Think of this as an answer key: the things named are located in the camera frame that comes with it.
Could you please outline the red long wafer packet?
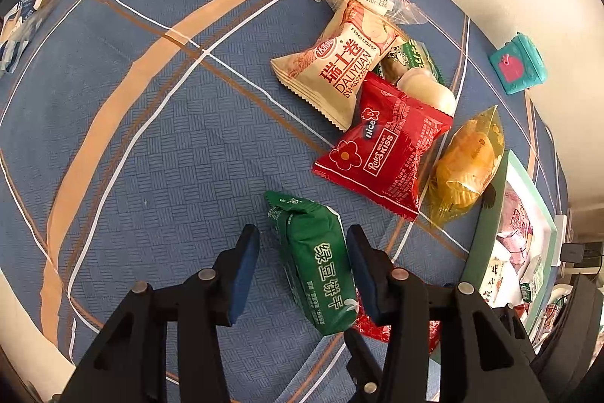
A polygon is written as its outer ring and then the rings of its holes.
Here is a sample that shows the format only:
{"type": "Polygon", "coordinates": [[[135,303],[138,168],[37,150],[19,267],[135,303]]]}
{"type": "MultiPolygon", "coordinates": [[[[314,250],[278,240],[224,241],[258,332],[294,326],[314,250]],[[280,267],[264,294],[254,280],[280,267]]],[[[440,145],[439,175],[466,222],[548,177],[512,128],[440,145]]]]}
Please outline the red long wafer packet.
{"type": "MultiPolygon", "coordinates": [[[[371,317],[364,311],[364,306],[361,303],[361,295],[357,292],[357,316],[353,327],[362,335],[373,338],[377,341],[382,341],[388,344],[390,339],[391,326],[378,326],[371,317]]],[[[439,321],[431,320],[429,322],[429,353],[432,354],[441,338],[441,326],[439,321]]]]}

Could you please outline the green mung bean cake packet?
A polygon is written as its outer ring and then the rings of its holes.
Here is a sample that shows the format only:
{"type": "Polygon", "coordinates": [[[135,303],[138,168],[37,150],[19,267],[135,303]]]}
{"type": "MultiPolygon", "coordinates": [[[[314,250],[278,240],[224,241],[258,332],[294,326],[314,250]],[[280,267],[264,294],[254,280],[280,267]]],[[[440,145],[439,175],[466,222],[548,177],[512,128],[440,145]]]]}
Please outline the green mung bean cake packet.
{"type": "Polygon", "coordinates": [[[358,302],[339,214],[277,191],[264,198],[296,304],[322,335],[350,328],[358,302]]]}

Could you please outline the purple swiss roll packet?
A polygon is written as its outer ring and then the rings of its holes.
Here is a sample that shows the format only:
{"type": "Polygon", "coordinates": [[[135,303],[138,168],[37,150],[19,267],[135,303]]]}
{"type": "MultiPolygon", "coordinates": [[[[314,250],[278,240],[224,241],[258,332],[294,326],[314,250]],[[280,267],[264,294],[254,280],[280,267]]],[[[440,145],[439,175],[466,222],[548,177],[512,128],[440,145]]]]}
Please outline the purple swiss roll packet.
{"type": "Polygon", "coordinates": [[[510,253],[510,263],[518,272],[529,258],[533,229],[521,199],[509,183],[505,187],[496,237],[510,253]]]}

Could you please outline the yellow soft bread packet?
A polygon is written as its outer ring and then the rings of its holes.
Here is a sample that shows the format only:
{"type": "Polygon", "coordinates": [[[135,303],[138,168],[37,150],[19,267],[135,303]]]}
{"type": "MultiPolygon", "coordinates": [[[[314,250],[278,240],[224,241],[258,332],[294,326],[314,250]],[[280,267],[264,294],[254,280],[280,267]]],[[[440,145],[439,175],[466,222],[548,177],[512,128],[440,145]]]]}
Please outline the yellow soft bread packet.
{"type": "Polygon", "coordinates": [[[505,134],[496,105],[460,126],[430,177],[430,220],[442,226],[467,214],[492,182],[504,151],[505,134]]]}

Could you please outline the red raisin kiss packet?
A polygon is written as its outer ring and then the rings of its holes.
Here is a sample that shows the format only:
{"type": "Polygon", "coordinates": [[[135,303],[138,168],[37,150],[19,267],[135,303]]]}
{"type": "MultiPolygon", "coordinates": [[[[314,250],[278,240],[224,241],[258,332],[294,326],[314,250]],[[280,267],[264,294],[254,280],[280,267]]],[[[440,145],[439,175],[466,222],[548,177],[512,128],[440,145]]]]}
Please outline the red raisin kiss packet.
{"type": "Polygon", "coordinates": [[[453,117],[369,73],[361,85],[359,123],[312,166],[315,175],[414,221],[418,167],[453,117]]]}

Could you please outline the beige swiss roll packet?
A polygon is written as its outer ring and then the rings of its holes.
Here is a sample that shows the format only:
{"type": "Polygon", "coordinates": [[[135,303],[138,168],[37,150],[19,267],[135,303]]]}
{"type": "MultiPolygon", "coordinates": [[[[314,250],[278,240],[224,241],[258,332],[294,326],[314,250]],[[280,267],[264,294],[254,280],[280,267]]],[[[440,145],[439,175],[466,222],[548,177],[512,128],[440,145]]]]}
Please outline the beige swiss roll packet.
{"type": "Polygon", "coordinates": [[[346,131],[367,73],[407,40],[385,17],[345,0],[312,47],[273,58],[270,65],[282,85],[346,131]]]}

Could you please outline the green cow cookie packet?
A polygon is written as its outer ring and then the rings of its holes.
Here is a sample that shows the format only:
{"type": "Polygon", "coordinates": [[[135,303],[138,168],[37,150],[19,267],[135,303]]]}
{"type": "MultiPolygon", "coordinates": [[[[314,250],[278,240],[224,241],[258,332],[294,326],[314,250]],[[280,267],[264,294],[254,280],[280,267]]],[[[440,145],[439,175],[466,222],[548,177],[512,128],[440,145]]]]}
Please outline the green cow cookie packet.
{"type": "Polygon", "coordinates": [[[417,40],[408,40],[389,50],[374,68],[375,73],[395,85],[412,68],[424,68],[439,84],[444,84],[438,66],[426,45],[417,40]]]}

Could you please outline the white red small snack packet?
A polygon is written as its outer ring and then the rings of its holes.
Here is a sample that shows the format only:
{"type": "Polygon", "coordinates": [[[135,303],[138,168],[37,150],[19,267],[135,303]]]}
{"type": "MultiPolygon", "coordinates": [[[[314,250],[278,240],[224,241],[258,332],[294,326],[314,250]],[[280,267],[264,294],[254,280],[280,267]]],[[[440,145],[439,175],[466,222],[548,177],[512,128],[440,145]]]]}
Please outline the white red small snack packet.
{"type": "Polygon", "coordinates": [[[492,308],[513,306],[523,302],[518,275],[512,264],[492,257],[489,260],[479,292],[492,308]]]}

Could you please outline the pale green small snack packet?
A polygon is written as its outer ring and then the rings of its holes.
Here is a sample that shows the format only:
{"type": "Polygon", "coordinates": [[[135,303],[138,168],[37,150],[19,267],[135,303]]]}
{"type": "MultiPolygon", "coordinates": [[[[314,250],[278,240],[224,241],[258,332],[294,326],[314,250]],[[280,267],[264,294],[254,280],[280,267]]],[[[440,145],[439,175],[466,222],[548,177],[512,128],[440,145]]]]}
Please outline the pale green small snack packet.
{"type": "Polygon", "coordinates": [[[544,261],[541,256],[532,258],[520,279],[520,291],[524,303],[532,303],[544,284],[544,261]]]}

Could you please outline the black power adapter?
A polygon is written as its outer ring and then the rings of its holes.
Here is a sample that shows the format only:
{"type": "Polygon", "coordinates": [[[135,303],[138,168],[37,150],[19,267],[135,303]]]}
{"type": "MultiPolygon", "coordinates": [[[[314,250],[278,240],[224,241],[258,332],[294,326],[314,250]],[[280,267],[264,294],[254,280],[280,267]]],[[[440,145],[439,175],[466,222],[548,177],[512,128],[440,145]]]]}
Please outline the black power adapter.
{"type": "Polygon", "coordinates": [[[584,261],[585,251],[585,243],[563,243],[560,252],[560,261],[562,263],[579,264],[584,261]]]}

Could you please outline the mint white shallow tray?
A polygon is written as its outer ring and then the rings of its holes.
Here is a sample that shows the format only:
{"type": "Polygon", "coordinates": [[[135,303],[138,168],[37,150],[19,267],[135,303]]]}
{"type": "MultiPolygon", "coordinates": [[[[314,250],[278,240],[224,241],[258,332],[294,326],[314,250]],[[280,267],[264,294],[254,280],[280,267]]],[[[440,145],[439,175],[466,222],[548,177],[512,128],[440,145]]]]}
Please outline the mint white shallow tray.
{"type": "Polygon", "coordinates": [[[442,402],[544,402],[528,334],[542,302],[557,229],[508,150],[484,202],[461,281],[443,308],[442,402]]]}

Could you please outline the white power strip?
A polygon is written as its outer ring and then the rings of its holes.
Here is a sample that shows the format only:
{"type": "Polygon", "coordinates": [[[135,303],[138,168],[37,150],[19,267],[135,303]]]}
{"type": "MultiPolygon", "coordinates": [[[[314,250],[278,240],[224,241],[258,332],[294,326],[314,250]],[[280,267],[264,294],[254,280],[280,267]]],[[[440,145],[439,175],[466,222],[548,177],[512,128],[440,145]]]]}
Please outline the white power strip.
{"type": "Polygon", "coordinates": [[[562,246],[566,243],[568,217],[565,214],[557,214],[554,222],[557,233],[555,245],[553,247],[552,265],[554,267],[559,267],[562,263],[560,259],[562,246]]]}

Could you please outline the blue plaid tablecloth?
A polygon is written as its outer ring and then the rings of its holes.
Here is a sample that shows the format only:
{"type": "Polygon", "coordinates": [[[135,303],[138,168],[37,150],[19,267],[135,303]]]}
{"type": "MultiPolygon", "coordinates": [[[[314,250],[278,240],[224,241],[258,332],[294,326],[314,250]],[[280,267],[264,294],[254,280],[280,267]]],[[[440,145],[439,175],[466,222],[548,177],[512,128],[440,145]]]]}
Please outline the blue plaid tablecloth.
{"type": "MultiPolygon", "coordinates": [[[[410,0],[424,42],[460,94],[456,120],[497,107],[506,143],[551,214],[568,191],[553,137],[508,95],[492,43],[450,0],[410,0]]],[[[43,396],[58,393],[136,280],[171,286],[211,265],[243,226],[261,232],[245,311],[219,332],[242,402],[344,402],[341,338],[295,305],[265,191],[334,208],[426,281],[458,280],[478,215],[408,225],[313,175],[338,129],[279,84],[272,58],[314,43],[332,15],[313,0],[62,0],[1,80],[1,270],[32,320],[20,337],[43,396]]]]}

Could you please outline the teal pink toy box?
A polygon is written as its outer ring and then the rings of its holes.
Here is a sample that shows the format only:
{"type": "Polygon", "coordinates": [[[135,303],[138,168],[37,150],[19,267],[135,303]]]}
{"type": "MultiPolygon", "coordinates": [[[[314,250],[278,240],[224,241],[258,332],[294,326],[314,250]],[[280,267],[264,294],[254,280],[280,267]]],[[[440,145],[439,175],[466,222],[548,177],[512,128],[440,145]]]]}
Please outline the teal pink toy box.
{"type": "Polygon", "coordinates": [[[493,52],[489,61],[508,95],[541,85],[548,78],[538,48],[528,36],[520,32],[502,48],[493,52]]]}

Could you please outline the white blue packet at edge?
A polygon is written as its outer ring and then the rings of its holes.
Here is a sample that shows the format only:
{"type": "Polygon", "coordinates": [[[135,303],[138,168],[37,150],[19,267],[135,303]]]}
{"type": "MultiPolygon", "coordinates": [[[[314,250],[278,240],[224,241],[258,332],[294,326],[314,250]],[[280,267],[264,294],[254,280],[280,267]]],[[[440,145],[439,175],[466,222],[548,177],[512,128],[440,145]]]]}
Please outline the white blue packet at edge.
{"type": "Polygon", "coordinates": [[[60,0],[20,0],[3,17],[1,75],[12,73],[42,22],[60,0]]]}

